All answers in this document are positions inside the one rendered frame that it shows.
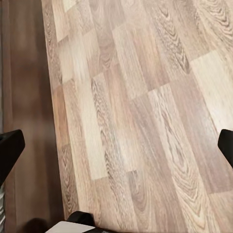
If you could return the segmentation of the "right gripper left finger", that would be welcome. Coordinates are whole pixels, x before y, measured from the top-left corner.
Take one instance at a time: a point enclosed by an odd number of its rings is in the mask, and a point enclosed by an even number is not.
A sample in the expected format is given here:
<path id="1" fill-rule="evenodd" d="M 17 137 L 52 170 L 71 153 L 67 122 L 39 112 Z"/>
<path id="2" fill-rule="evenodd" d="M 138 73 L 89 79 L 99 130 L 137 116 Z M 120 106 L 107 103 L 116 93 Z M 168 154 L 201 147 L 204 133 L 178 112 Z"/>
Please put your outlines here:
<path id="1" fill-rule="evenodd" d="M 0 134 L 0 187 L 25 149 L 21 129 Z"/>

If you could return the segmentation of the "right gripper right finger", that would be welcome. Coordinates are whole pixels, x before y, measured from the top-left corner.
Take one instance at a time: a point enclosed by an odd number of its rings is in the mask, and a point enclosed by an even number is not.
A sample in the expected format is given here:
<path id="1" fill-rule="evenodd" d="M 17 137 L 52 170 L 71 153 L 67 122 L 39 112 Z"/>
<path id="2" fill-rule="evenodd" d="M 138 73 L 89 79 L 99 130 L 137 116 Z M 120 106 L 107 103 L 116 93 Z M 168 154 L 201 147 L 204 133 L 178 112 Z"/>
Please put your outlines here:
<path id="1" fill-rule="evenodd" d="M 233 167 L 233 131 L 222 129 L 217 145 L 230 165 Z"/>

